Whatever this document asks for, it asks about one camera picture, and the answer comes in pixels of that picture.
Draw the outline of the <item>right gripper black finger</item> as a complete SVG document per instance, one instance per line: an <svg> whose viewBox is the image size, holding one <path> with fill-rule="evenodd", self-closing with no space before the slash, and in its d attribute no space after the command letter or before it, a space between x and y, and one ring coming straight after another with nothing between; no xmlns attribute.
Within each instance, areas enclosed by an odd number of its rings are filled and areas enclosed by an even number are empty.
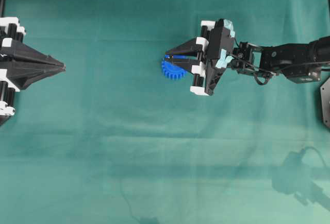
<svg viewBox="0 0 330 224"><path fill-rule="evenodd" d="M170 62L191 74L205 75L205 64L188 56L170 56Z"/></svg>
<svg viewBox="0 0 330 224"><path fill-rule="evenodd" d="M198 53L204 53L208 46L208 40L203 37L193 38L177 47L169 49L165 52L170 56L193 56L196 57Z"/></svg>

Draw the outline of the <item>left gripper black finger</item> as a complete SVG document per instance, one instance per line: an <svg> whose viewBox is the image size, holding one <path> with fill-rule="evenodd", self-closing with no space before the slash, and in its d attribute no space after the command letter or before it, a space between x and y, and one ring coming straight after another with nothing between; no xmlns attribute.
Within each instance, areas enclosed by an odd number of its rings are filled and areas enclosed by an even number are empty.
<svg viewBox="0 0 330 224"><path fill-rule="evenodd" d="M64 64L1 63L1 81L7 82L9 88L21 91L37 81L65 71Z"/></svg>
<svg viewBox="0 0 330 224"><path fill-rule="evenodd" d="M7 55L24 62L42 63L65 67L65 64L50 55L45 55L26 44L12 38L4 38L1 44L1 55Z"/></svg>

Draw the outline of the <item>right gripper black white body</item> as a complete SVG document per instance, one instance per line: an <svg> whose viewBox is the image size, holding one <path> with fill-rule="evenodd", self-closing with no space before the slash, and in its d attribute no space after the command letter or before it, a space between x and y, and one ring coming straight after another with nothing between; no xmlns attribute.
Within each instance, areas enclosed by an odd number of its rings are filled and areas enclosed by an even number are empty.
<svg viewBox="0 0 330 224"><path fill-rule="evenodd" d="M235 42L235 31L232 21L201 21L201 35L196 38L196 44L202 47L197 54L196 65L192 66L194 75L190 92L200 96L211 96L224 74Z"/></svg>

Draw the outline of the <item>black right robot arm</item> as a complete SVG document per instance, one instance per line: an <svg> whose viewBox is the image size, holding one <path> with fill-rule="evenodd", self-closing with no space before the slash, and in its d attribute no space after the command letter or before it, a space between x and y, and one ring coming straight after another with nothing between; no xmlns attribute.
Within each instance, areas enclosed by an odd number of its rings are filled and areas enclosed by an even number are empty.
<svg viewBox="0 0 330 224"><path fill-rule="evenodd" d="M266 85L280 74L294 83L316 82L329 71L329 37L307 44L258 46L238 43L232 21L201 21L201 35L168 50L164 60L193 75L190 91L211 96L225 71L252 76Z"/></svg>

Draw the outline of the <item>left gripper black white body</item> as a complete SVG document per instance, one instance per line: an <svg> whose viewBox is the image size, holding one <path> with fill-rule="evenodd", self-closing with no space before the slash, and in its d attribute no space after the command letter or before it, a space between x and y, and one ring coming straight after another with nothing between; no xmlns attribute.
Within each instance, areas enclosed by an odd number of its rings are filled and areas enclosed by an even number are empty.
<svg viewBox="0 0 330 224"><path fill-rule="evenodd" d="M26 29L21 26L17 17L1 18L1 47L3 40L8 38L4 43L10 45L12 40L23 42L26 36ZM7 77L8 70L1 66L1 126L15 115L14 98L15 93L20 90Z"/></svg>

